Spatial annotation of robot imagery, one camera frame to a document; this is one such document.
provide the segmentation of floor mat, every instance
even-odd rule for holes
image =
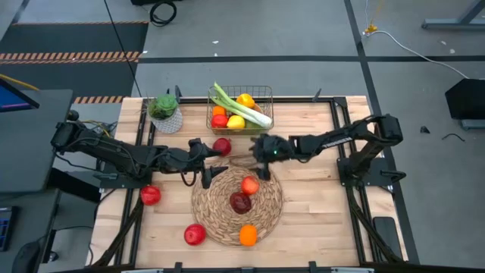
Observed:
[[[146,22],[116,23],[136,71]],[[120,102],[133,76],[111,23],[13,24],[0,42],[0,74],[40,89],[72,89],[75,103]]]

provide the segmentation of black desk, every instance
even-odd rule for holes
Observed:
[[[0,207],[16,206],[19,209],[14,220],[14,229],[8,250],[0,252],[1,272],[11,272],[15,256],[24,244],[45,236],[39,241],[41,253],[37,257],[34,271],[37,272],[44,253],[50,252],[50,249],[47,249],[47,235],[52,229],[60,195],[60,190],[49,189],[41,193],[31,193],[13,199],[6,199],[8,196],[0,196]]]
[[[73,91],[25,91],[38,109],[0,113],[0,193],[44,190],[54,161],[55,125],[66,120]]]

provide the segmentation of white plant pot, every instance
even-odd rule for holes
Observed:
[[[179,107],[177,107],[177,110],[175,110],[174,114],[169,118],[158,120],[150,116],[150,119],[157,130],[161,131],[162,133],[176,133],[178,130],[180,130],[183,124],[183,116]]]

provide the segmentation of butcher block tabletop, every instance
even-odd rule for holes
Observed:
[[[365,96],[347,96],[352,121],[370,114]],[[142,99],[123,100],[116,139],[135,144]],[[175,134],[155,133],[154,145],[188,150],[188,142],[201,138],[212,147],[220,136],[206,127],[207,105],[182,104],[183,126]],[[339,120],[343,125],[342,112]],[[149,135],[149,118],[145,121],[143,145]],[[269,134],[287,138],[290,135],[322,134],[333,130],[329,103],[275,103],[274,128]],[[249,155],[249,136],[225,136],[231,139],[231,155]],[[358,149],[365,145],[356,142]],[[137,268],[173,268],[182,262],[184,268],[233,267],[307,267],[309,261],[318,266],[358,265],[352,234],[352,223],[345,188],[340,185],[336,147],[325,149],[306,164],[287,161],[271,164],[284,196],[283,214],[275,229],[254,247],[223,246],[207,238],[202,245],[189,246],[183,232],[195,220],[191,213],[192,187],[183,184],[179,174],[153,174],[152,184],[161,189],[161,201],[145,206],[139,235]],[[209,166],[214,158],[208,158]],[[367,187],[372,217],[395,219],[403,258],[407,255],[391,194],[379,187]],[[126,190],[118,189],[99,206],[91,247],[94,261],[109,247],[120,228]],[[133,204],[137,200],[135,190]],[[368,236],[361,226],[365,254],[371,261]],[[127,235],[124,262],[128,261],[131,237]]]

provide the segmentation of potted plant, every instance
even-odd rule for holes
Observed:
[[[148,109],[152,123],[162,133],[175,133],[182,127],[182,112],[174,95],[166,94],[151,99]]]

